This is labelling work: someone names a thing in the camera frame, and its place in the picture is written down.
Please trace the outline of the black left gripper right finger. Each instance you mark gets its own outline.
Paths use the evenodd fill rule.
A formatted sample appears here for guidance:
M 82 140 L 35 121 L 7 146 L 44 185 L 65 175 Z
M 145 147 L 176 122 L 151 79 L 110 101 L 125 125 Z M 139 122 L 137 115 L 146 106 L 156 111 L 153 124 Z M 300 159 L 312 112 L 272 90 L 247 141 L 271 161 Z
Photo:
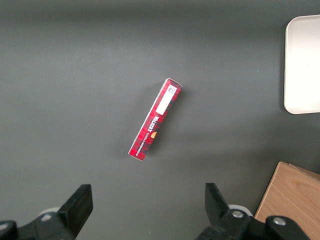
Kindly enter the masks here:
M 292 219 L 270 215 L 265 222 L 256 220 L 239 208 L 230 208 L 215 183 L 205 184 L 205 210 L 210 226 L 197 240 L 308 240 Z

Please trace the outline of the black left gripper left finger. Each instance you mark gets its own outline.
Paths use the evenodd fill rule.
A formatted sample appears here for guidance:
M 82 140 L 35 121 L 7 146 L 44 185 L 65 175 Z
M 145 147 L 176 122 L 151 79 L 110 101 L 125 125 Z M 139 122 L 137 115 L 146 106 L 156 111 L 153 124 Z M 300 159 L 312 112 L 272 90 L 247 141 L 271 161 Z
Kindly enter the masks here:
M 61 207 L 42 211 L 23 226 L 0 222 L 2 240 L 75 240 L 93 211 L 92 187 L 82 184 Z

